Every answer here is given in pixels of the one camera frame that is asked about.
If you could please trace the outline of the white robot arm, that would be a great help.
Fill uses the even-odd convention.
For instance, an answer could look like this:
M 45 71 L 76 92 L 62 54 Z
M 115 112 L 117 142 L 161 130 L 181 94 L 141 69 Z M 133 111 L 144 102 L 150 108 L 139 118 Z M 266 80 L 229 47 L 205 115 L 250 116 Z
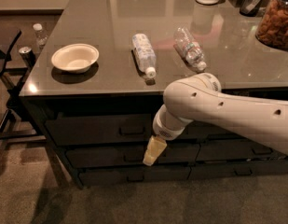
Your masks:
M 288 156 L 288 101 L 221 92 L 217 77 L 201 73 L 178 79 L 163 92 L 143 164 L 151 166 L 193 121 L 221 127 Z

